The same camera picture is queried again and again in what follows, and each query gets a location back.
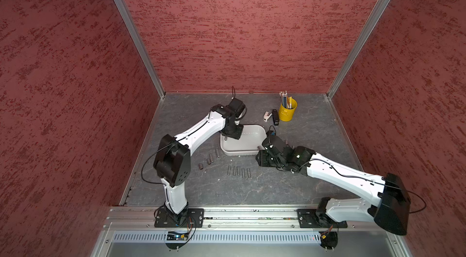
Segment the white plastic storage box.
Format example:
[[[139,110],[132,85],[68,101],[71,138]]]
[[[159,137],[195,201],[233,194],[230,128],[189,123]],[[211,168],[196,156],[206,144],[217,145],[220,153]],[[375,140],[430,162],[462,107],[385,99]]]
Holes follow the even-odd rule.
[[[266,139],[266,131],[260,125],[244,125],[240,139],[220,136],[220,148],[227,156],[251,156],[258,154]]]

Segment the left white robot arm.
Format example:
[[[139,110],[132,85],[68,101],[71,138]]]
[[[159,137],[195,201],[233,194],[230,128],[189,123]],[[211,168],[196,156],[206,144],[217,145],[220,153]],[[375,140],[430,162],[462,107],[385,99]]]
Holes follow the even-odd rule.
[[[240,121],[246,112],[246,105],[234,98],[228,105],[213,106],[201,121],[185,132],[162,137],[154,168],[165,188],[165,207],[174,216],[183,215],[188,207],[184,182],[191,172],[192,154],[216,133],[240,139],[244,129]]]

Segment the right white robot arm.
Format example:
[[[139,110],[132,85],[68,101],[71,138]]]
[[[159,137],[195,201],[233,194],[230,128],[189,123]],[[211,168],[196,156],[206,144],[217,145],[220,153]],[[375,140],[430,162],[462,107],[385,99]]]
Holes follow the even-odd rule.
[[[320,179],[355,195],[353,199],[322,198],[311,217],[318,227],[332,228],[356,221],[375,223],[395,235],[407,235],[411,199],[395,174],[368,174],[303,146],[279,151],[268,145],[258,152],[256,161],[261,167]]]

